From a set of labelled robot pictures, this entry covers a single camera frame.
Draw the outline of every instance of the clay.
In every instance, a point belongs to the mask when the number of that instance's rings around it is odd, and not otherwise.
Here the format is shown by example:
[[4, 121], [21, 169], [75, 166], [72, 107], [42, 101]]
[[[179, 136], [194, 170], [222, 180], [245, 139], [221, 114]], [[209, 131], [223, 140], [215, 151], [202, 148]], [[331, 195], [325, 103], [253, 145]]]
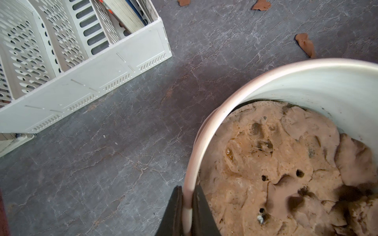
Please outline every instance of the clay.
[[302, 202], [292, 212], [296, 222], [308, 231], [324, 236], [335, 234], [329, 215], [315, 195], [303, 196]]
[[308, 35], [306, 33], [295, 35], [295, 40], [310, 58], [315, 58], [314, 44], [308, 39]]
[[372, 151], [347, 134], [340, 135], [340, 146], [335, 156], [342, 181], [348, 186], [365, 191], [377, 184], [377, 166], [372, 162]]
[[349, 203], [350, 226], [358, 236], [378, 235], [378, 194]]
[[[336, 167], [334, 157], [340, 143], [337, 126], [328, 118], [313, 111], [305, 111], [298, 106], [293, 106], [285, 113], [286, 115], [281, 120], [285, 131], [295, 140], [299, 140], [300, 137], [316, 137], [319, 146], [322, 147], [325, 159], [331, 167]], [[322, 162], [322, 158], [312, 160]]]
[[253, 5], [252, 10], [266, 11], [271, 7], [272, 4], [270, 4], [270, 2], [267, 2], [266, 0], [257, 0], [255, 5]]
[[350, 235], [346, 206], [363, 193], [343, 183], [334, 159], [343, 154], [339, 144], [329, 119], [287, 103], [232, 112], [198, 178], [221, 235]]
[[345, 215], [348, 212], [348, 202], [340, 201], [336, 203], [331, 211], [328, 213], [330, 223], [333, 226], [345, 226], [347, 225], [347, 221], [345, 219]]
[[187, 6], [191, 0], [177, 0], [180, 6]]
[[339, 194], [336, 189], [343, 185], [340, 172], [337, 168], [332, 170], [317, 170], [308, 183], [308, 190], [314, 193], [321, 201], [337, 202]]
[[290, 213], [289, 198], [298, 193], [303, 186], [294, 177], [284, 176], [277, 184], [268, 184], [267, 212], [278, 218], [286, 219]]

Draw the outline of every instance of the white file organizer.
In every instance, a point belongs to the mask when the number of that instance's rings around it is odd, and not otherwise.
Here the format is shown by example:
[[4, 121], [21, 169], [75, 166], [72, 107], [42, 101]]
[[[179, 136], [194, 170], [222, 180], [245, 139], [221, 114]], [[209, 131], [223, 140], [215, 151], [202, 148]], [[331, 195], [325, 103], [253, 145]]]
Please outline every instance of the white file organizer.
[[143, 2], [152, 22], [125, 37], [98, 0], [0, 0], [0, 133], [38, 133], [170, 58]]

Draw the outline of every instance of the hole in clay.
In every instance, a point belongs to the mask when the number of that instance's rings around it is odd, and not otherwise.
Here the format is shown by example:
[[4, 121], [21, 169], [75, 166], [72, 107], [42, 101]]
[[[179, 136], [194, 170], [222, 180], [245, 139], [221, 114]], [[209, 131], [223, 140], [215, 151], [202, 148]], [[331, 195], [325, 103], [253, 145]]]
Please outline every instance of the hole in clay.
[[266, 222], [268, 215], [265, 213], [264, 208], [260, 208], [260, 213], [257, 216], [257, 221], [262, 225]]
[[297, 170], [297, 177], [299, 177], [299, 178], [302, 178], [303, 176], [305, 176], [305, 173], [303, 173], [303, 171], [301, 171], [301, 170]]

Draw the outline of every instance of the clay scrap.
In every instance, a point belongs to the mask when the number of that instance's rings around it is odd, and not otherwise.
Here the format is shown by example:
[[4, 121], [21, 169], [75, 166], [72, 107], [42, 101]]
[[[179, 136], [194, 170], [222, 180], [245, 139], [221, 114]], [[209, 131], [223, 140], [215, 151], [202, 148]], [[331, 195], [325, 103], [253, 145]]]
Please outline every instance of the clay scrap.
[[315, 58], [315, 48], [311, 40], [308, 39], [308, 34], [297, 34], [295, 40], [298, 42], [299, 46], [303, 51], [310, 57]]
[[355, 186], [361, 191], [375, 186], [377, 166], [372, 159], [373, 153], [369, 147], [347, 134], [340, 135], [335, 162], [345, 185]]
[[358, 236], [378, 235], [378, 194], [349, 203], [351, 228]]
[[190, 0], [177, 0], [180, 6], [187, 6], [190, 4]]
[[271, 7], [272, 4], [270, 4], [270, 2], [267, 2], [266, 0], [257, 0], [257, 3], [253, 5], [252, 10], [266, 11]]

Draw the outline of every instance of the book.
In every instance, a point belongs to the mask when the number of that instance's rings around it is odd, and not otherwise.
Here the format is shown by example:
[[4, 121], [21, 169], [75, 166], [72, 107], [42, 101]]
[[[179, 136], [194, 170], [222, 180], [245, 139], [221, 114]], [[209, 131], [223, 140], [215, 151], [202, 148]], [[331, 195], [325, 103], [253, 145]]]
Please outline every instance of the book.
[[151, 23], [153, 20], [145, 2], [143, 0], [131, 0], [131, 1], [135, 2], [140, 7], [141, 12], [145, 13], [144, 16], [146, 17], [147, 22]]
[[101, 2], [108, 6], [117, 19], [131, 33], [134, 33], [144, 27], [144, 23], [143, 20], [140, 19], [140, 15], [136, 13], [125, 0], [102, 0]]
[[151, 19], [148, 18], [148, 13], [144, 13], [144, 10], [142, 9], [142, 7], [138, 4], [136, 0], [126, 0], [126, 1], [130, 1], [131, 4], [135, 7], [139, 15], [142, 17], [145, 25], [148, 25], [151, 23]]

